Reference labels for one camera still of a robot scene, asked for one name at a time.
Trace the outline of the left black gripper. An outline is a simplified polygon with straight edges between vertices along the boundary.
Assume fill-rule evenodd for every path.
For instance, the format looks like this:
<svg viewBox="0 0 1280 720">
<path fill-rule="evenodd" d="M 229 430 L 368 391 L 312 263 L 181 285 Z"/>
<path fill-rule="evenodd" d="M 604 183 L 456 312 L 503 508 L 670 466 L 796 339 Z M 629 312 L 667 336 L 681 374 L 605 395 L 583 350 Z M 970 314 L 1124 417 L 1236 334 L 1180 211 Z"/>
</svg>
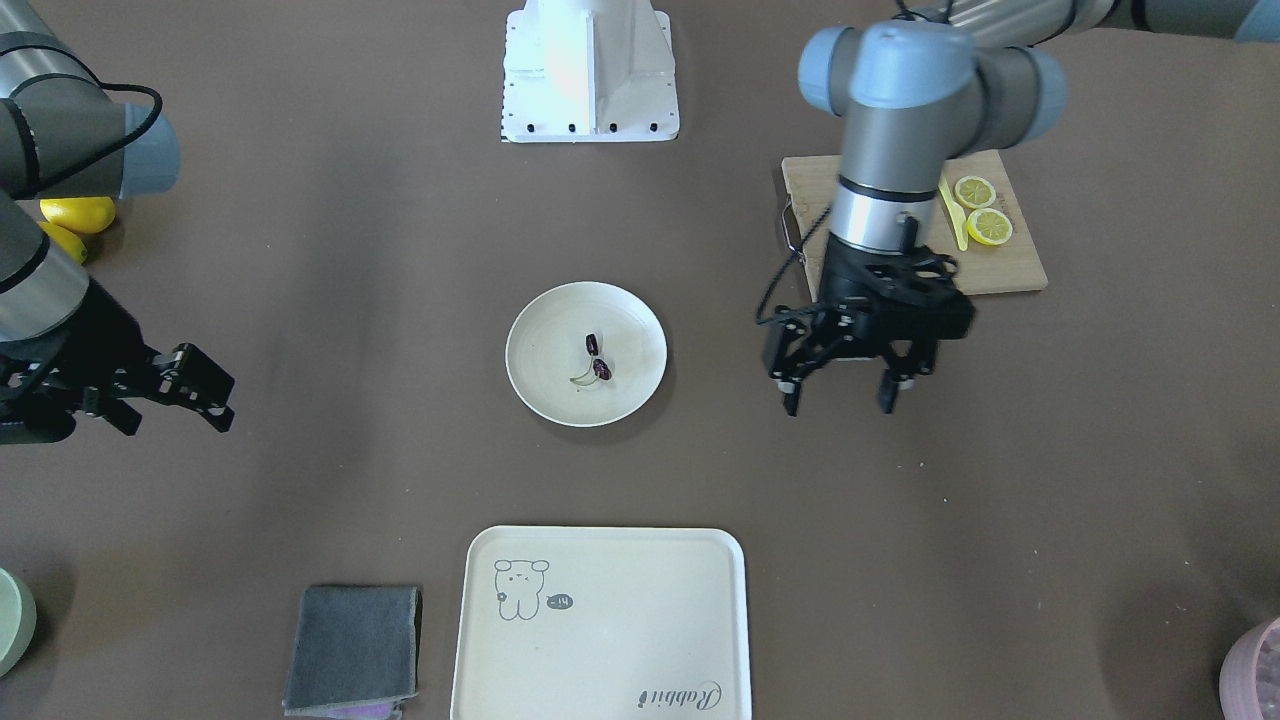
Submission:
<svg viewBox="0 0 1280 720">
<path fill-rule="evenodd" d="M 933 372 L 940 342 L 964 338 L 975 319 L 975 306 L 954 281 L 956 272 L 955 258 L 925 245 L 869 252 L 829 236 L 818 300 L 800 309 L 780 306 L 764 320 L 765 374 L 780 382 L 786 415 L 797 415 L 803 382 L 813 372 L 864 357 L 886 361 L 877 404 L 892 414 L 913 377 Z"/>
</svg>

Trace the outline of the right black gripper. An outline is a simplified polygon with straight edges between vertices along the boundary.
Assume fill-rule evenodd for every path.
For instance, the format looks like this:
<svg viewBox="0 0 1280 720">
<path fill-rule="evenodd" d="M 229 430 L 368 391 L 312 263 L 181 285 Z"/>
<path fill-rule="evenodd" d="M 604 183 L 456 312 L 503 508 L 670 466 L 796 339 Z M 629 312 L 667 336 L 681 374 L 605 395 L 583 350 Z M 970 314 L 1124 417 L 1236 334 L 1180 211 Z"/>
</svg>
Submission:
<svg viewBox="0 0 1280 720">
<path fill-rule="evenodd" d="M 200 415 L 219 433 L 236 419 L 236 379 L 197 345 L 160 354 L 138 322 L 101 286 L 58 328 L 3 343 L 3 443 L 42 445 L 68 438 L 76 414 L 134 436 L 142 420 L 125 401 L 146 398 Z"/>
</svg>

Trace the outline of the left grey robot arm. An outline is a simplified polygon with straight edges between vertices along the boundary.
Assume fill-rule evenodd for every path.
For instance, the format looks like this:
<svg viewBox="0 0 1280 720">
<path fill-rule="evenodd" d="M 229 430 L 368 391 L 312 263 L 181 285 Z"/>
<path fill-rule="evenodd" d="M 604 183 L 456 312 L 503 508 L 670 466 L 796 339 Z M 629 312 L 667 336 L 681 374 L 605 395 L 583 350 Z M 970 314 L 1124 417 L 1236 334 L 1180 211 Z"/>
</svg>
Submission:
<svg viewBox="0 0 1280 720">
<path fill-rule="evenodd" d="M 946 1 L 806 44 L 797 85 L 845 123 L 815 302 L 780 306 L 763 363 L 795 415 L 826 364 L 879 357 L 883 413 L 934 370 L 977 314 L 956 261 L 925 245 L 945 163 L 1010 149 L 1062 115 L 1068 82 L 1042 44 L 1096 27 L 1277 41 L 1275 1 Z"/>
</svg>

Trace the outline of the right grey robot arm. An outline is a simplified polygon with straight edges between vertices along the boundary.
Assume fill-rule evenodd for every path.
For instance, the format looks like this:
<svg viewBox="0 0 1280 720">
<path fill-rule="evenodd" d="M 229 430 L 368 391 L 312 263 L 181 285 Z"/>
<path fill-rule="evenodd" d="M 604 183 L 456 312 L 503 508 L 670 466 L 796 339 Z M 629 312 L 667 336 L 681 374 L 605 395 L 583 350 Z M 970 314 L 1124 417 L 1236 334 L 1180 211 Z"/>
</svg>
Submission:
<svg viewBox="0 0 1280 720">
<path fill-rule="evenodd" d="M 78 414 L 133 436 L 136 398 L 191 410 L 229 430 L 234 378 L 192 343 L 151 348 L 138 322 L 23 208 L 38 199 L 166 192 L 180 151 L 163 97 L 113 101 L 27 1 L 1 9 L 3 443 L 65 439 Z"/>
</svg>

